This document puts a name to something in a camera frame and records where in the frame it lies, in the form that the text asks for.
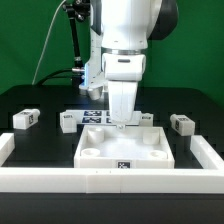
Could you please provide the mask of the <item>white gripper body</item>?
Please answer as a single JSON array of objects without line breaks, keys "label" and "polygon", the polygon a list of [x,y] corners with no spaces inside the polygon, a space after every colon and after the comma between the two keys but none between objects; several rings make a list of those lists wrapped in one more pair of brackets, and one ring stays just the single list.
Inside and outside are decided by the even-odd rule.
[{"label": "white gripper body", "polygon": [[104,53],[102,69],[108,81],[111,122],[126,125],[132,119],[138,82],[145,71],[146,57]]}]

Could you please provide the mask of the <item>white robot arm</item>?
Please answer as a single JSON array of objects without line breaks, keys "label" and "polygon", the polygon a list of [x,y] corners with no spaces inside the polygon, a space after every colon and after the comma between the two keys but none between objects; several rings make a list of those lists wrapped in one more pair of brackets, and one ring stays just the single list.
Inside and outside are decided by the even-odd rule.
[{"label": "white robot arm", "polygon": [[150,40],[165,39],[177,26],[176,0],[90,0],[91,54],[81,89],[97,100],[106,90],[111,123],[127,125]]}]

